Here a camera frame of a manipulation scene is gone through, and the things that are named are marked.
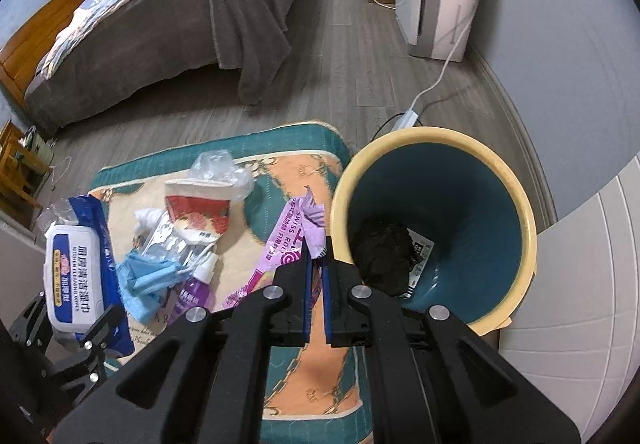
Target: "gray bed sheet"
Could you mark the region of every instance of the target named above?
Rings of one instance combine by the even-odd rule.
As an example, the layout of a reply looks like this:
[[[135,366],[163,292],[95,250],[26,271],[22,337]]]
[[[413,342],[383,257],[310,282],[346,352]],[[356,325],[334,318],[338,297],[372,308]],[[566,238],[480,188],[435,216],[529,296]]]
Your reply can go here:
[[[91,117],[136,90],[217,62],[241,71],[239,100],[255,104],[290,52],[293,0],[132,0],[83,39],[47,80],[26,91],[44,132]]]

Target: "black cable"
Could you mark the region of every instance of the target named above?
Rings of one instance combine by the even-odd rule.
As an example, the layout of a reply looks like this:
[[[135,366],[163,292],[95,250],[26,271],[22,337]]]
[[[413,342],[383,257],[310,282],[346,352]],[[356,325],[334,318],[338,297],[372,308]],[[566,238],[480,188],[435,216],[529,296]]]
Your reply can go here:
[[[382,131],[382,128],[383,128],[383,127],[385,127],[385,126],[386,126],[387,124],[389,124],[393,119],[395,119],[396,117],[400,117],[401,115],[404,115],[404,111],[403,111],[402,113],[396,113],[393,117],[389,117],[389,119],[387,119],[387,120],[385,121],[385,124],[383,124],[382,126],[380,126],[380,127],[378,128],[378,131],[376,131],[376,132],[374,133],[373,137],[371,137],[371,140],[370,140],[369,142],[370,142],[370,143],[371,143],[371,142],[373,142],[373,141],[376,139],[376,137],[378,136],[378,133],[380,133],[380,132]],[[417,123],[418,123],[420,126],[424,126],[424,124],[423,124],[422,122],[420,122],[420,119],[417,119]]]

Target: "purple spray bottle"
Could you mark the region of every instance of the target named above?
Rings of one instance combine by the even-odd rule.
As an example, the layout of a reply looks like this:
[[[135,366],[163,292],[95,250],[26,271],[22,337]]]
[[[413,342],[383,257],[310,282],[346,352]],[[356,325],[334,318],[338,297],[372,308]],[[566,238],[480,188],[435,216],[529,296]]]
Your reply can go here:
[[[209,283],[213,278],[213,270],[217,261],[218,255],[212,252],[206,257],[205,261],[196,267],[193,276],[184,282],[175,302],[174,310],[171,312],[169,324],[173,323],[183,312],[187,312],[192,307],[206,308],[212,303],[213,294],[209,288]]]

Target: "patterned mat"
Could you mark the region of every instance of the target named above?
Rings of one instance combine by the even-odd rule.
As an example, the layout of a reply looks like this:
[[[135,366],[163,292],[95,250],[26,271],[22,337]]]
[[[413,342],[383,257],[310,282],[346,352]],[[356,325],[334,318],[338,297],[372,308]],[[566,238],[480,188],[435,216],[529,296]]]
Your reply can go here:
[[[211,283],[216,308],[249,280],[282,208],[290,198],[304,195],[305,186],[324,204],[329,225],[332,195],[350,160],[337,131],[305,123],[169,149],[104,168],[96,175],[91,194],[104,204],[117,261],[131,249],[134,212],[164,207],[164,182],[184,177],[198,154],[220,149],[252,169],[255,189],[244,204],[231,208],[229,230],[218,245],[222,268],[216,267]],[[129,318],[136,351],[164,329],[174,302],[172,294],[148,326]],[[128,359],[113,365],[117,368]],[[313,310],[309,344],[272,349],[261,442],[372,442],[368,387],[362,349],[325,344],[320,298]]]

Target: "metal screw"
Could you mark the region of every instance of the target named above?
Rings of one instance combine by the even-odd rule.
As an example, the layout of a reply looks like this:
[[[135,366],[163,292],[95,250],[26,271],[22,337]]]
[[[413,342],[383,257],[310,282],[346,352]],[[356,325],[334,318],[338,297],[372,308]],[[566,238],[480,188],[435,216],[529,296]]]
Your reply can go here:
[[[197,323],[198,321],[202,321],[207,315],[207,311],[202,307],[194,307],[192,309],[187,310],[185,314],[187,321],[191,323]]]
[[[429,309],[429,315],[437,321],[449,319],[449,309],[444,305],[434,305]]]
[[[351,289],[351,294],[354,298],[367,299],[371,296],[371,289],[366,285],[356,285]]]
[[[284,290],[282,289],[282,287],[278,287],[277,285],[270,285],[268,287],[265,287],[264,291],[262,292],[262,295],[267,299],[278,299],[281,298],[283,294]]]

